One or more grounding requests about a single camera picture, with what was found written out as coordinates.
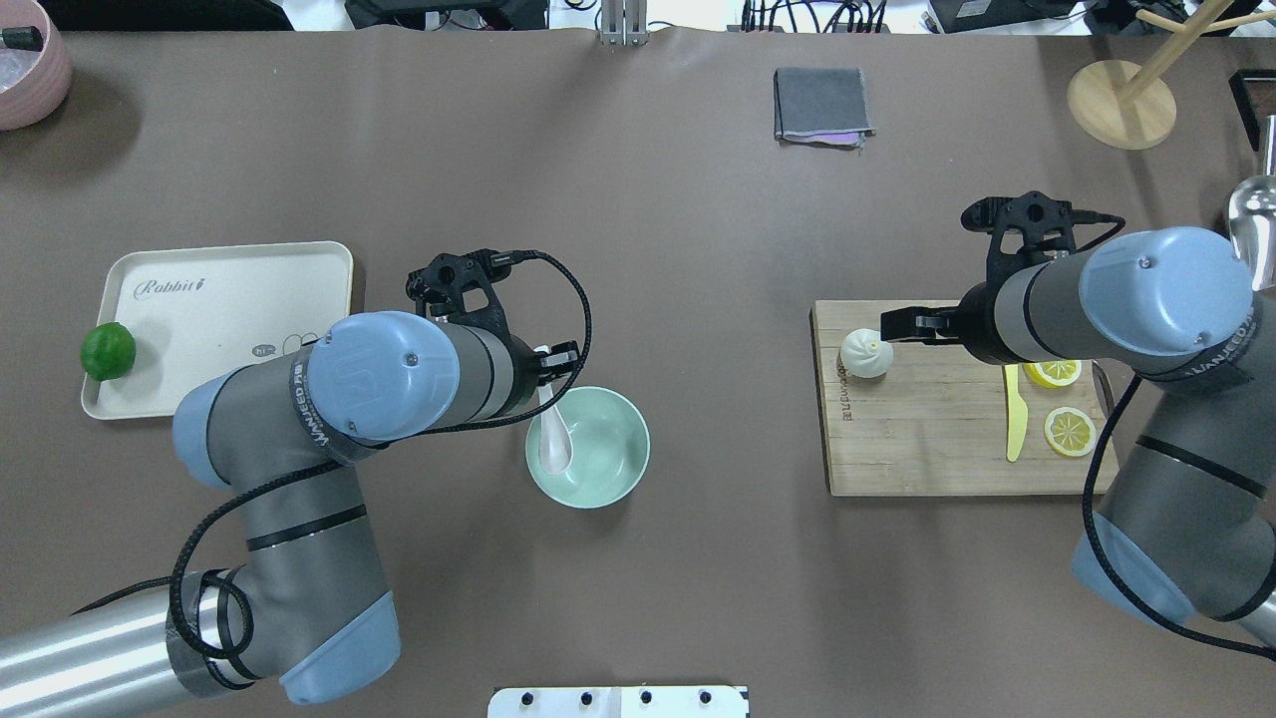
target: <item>green lime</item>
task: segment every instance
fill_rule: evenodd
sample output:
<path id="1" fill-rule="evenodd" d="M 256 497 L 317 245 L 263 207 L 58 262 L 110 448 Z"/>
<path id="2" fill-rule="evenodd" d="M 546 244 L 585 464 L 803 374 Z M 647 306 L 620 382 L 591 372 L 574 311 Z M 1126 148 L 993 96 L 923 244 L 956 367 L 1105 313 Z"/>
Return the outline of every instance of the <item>green lime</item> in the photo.
<path id="1" fill-rule="evenodd" d="M 100 383 L 129 374 L 138 357 L 138 342 L 120 321 L 110 321 L 88 332 L 80 344 L 80 366 Z"/>

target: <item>wooden cutting board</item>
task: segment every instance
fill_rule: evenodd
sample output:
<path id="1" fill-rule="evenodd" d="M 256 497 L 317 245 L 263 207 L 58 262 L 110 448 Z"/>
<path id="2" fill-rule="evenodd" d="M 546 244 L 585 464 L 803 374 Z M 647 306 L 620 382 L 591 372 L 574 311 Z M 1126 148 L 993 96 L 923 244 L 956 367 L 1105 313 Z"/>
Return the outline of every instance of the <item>wooden cutting board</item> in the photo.
<path id="1" fill-rule="evenodd" d="M 838 349 L 849 332 L 879 328 L 882 311 L 957 301 L 817 301 L 812 312 L 820 426 L 828 488 L 833 496 L 1008 496 L 1081 494 L 1090 457 L 1060 457 L 1045 443 L 1045 418 L 1059 407 L 1087 413 L 1096 430 L 1104 414 L 1091 379 L 1063 389 L 1032 384 L 1020 371 L 1028 429 L 1018 462 L 1005 460 L 1005 385 L 1000 367 L 984 365 L 962 346 L 896 343 L 884 377 L 859 380 L 841 371 Z M 1109 445 L 1099 476 L 1106 491 L 1116 476 Z"/>

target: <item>round wooden base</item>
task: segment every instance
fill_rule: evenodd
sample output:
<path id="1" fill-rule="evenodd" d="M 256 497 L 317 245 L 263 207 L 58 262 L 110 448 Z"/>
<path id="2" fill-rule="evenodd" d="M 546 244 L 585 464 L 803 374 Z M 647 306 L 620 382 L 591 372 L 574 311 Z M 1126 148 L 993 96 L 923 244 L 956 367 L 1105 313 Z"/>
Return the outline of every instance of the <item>round wooden base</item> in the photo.
<path id="1" fill-rule="evenodd" d="M 1125 60 L 1086 65 L 1068 83 L 1068 108 L 1095 139 L 1120 149 L 1147 149 L 1174 129 L 1174 94 L 1160 78 L 1122 105 L 1116 91 L 1139 70 Z"/>

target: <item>white spoon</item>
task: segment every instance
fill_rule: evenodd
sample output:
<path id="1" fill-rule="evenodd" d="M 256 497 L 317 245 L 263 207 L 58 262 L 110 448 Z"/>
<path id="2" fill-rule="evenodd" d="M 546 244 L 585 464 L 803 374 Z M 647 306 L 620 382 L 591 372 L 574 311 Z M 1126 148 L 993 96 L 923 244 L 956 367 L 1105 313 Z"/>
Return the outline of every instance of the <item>white spoon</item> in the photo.
<path id="1" fill-rule="evenodd" d="M 536 351 L 549 351 L 549 346 L 537 346 Z M 536 400 L 541 407 L 554 399 L 554 388 L 544 385 L 536 388 Z M 567 472 L 572 464 L 572 437 L 567 434 L 567 422 L 558 407 L 550 407 L 541 413 L 541 467 L 550 476 L 559 476 Z"/>

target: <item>white tray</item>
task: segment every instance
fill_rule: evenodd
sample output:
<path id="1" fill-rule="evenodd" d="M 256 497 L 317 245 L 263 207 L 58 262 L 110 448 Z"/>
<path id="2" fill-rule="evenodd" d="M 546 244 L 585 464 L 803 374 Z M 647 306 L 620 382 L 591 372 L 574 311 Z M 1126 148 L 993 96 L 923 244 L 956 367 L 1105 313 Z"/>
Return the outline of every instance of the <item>white tray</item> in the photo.
<path id="1" fill-rule="evenodd" d="M 350 314 L 355 260 L 336 241 L 134 251 L 106 274 L 97 323 L 120 321 L 137 363 L 84 379 L 96 420 L 171 417 L 186 394 L 231 370 L 290 353 Z"/>

